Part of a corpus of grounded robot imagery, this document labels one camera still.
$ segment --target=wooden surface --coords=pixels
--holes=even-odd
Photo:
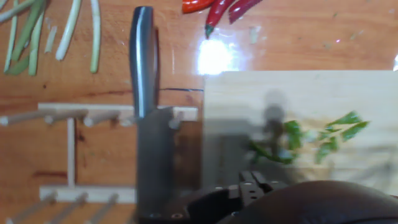
[[[99,3],[102,44],[98,74],[89,72],[90,2],[83,1],[67,56],[58,62],[55,52],[72,1],[51,0],[45,16],[58,26],[53,52],[43,54],[49,33],[44,24],[38,75],[0,76],[1,115],[33,110],[38,102],[49,101],[130,105],[129,29],[134,8],[142,5],[155,8],[161,88],[203,88],[203,75],[223,70],[390,70],[398,52],[395,0],[264,0],[233,25],[224,16],[210,40],[205,40],[203,30],[208,10],[182,15],[181,0]],[[26,16],[26,12],[21,15],[19,30]],[[10,26],[10,21],[0,24],[0,63],[5,61]],[[250,44],[250,27],[259,28],[254,45]],[[160,104],[200,106],[202,97],[201,92],[162,91]],[[79,183],[134,183],[135,128],[78,125],[77,131]],[[184,124],[179,133],[181,184],[199,184],[200,133],[200,123]],[[66,182],[65,136],[65,123],[48,127],[32,121],[0,128],[0,221],[37,201],[40,184]],[[47,215],[62,206],[55,206]],[[92,210],[76,212],[66,223],[82,222],[95,210],[92,206],[87,209]],[[131,209],[115,211],[120,218],[115,223],[127,219]],[[45,219],[45,213],[37,214],[32,223]]]
[[[208,78],[203,107],[204,185],[237,182],[239,171],[249,169],[249,161],[242,159],[248,139],[264,139],[269,120],[296,120],[302,131],[322,131],[326,124],[356,111],[370,124],[355,138],[338,140],[337,153],[318,165],[315,153],[322,141],[306,142],[292,165],[280,167],[289,170],[285,176],[294,182],[345,180],[398,195],[397,82],[393,71],[378,70],[226,72]]]

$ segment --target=red chili pepper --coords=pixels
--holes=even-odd
[[[209,15],[206,20],[206,37],[209,38],[210,34],[213,32],[214,27],[220,21],[224,12],[235,0],[216,0],[210,8]]]
[[[234,23],[237,19],[239,19],[243,14],[245,14],[250,8],[255,6],[257,3],[262,0],[239,0],[229,9],[229,23]]]
[[[182,0],[182,12],[190,13],[209,7],[215,0]]]

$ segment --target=black object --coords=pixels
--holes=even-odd
[[[240,183],[196,191],[167,204],[139,224],[393,224],[398,200],[349,182],[321,180],[287,186],[259,172],[241,172]]]

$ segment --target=wooden rack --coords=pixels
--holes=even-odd
[[[198,109],[192,107],[172,106],[174,119],[169,126],[178,129],[182,121],[196,121]],[[76,119],[81,119],[87,127],[93,127],[103,121],[118,121],[121,126],[128,127],[137,121],[134,116],[134,107],[128,105],[87,105],[71,103],[39,103],[37,111],[31,111],[12,116],[0,117],[0,125],[9,126],[31,119],[43,119],[51,125],[56,122],[67,122],[68,128],[68,184],[40,186],[40,201],[21,213],[6,220],[6,224],[17,224],[31,214],[43,209],[50,202],[69,202],[70,205],[50,220],[49,224],[60,223],[81,203],[104,203],[87,224],[98,223],[106,212],[116,203],[135,203],[136,190],[133,186],[97,186],[77,185],[75,179],[75,126]]]

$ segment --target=wooden peg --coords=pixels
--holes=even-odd
[[[0,117],[0,124],[3,126],[9,126],[10,124],[19,123],[21,121],[43,118],[44,116],[50,115],[54,112],[55,110],[38,110],[34,112],[22,113],[13,116],[3,116]]]
[[[45,222],[46,224],[58,224],[61,223],[71,212],[74,211],[79,205],[85,202],[88,197],[88,193],[82,193],[76,200],[65,208],[61,213],[56,215],[51,221]]]
[[[169,127],[171,129],[178,130],[180,128],[180,124],[181,124],[183,116],[184,116],[183,112],[181,112],[181,111],[178,112],[177,115],[174,117],[174,119],[169,121]]]
[[[89,221],[86,221],[85,224],[97,224],[101,221],[101,219],[105,216],[105,214],[112,208],[112,206],[116,203],[119,198],[118,194],[113,194],[106,205],[104,205],[101,209],[96,212]]]
[[[44,117],[44,121],[47,124],[53,124],[57,121],[62,121],[64,119],[68,119],[68,118],[84,118],[87,114],[88,114],[88,110],[66,111],[63,113],[47,115]]]
[[[87,127],[92,127],[106,120],[117,119],[119,115],[120,111],[106,111],[104,113],[85,118],[84,123]]]
[[[138,120],[138,118],[136,118],[135,116],[124,118],[124,119],[120,120],[120,125],[123,127],[129,127],[129,126],[132,126],[133,124],[135,124],[137,122],[137,120]]]
[[[18,224],[21,221],[25,220],[29,215],[37,212],[38,210],[42,209],[43,207],[45,207],[46,205],[48,205],[50,202],[54,201],[55,198],[57,197],[57,193],[56,192],[52,192],[51,194],[47,195],[43,200],[41,200],[40,202],[32,205],[31,207],[29,207],[28,209],[24,210],[23,212],[21,212],[20,214],[16,215],[13,218],[8,218],[6,220],[6,224]]]

